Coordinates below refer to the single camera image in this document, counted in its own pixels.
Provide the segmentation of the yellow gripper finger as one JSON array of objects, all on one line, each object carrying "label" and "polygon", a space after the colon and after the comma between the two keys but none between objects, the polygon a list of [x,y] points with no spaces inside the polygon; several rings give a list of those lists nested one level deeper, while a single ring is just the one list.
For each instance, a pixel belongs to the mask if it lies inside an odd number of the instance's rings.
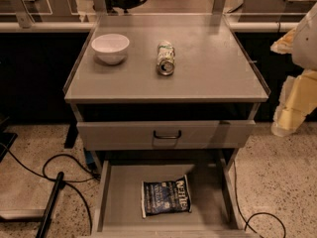
[{"label": "yellow gripper finger", "polygon": [[304,69],[296,76],[288,76],[279,96],[271,133],[285,137],[297,131],[306,116],[317,108],[317,72]]},{"label": "yellow gripper finger", "polygon": [[283,35],[271,45],[270,50],[281,55],[291,54],[295,31],[296,29],[288,31],[285,35]]}]

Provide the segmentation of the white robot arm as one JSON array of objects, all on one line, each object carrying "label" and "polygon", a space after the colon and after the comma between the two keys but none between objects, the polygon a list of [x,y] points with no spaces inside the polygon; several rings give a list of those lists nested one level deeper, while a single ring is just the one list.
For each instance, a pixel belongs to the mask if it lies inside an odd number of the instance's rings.
[{"label": "white robot arm", "polygon": [[317,108],[317,4],[270,49],[291,54],[292,62],[303,69],[300,75],[286,78],[273,115],[271,133],[284,137],[295,133]]}]

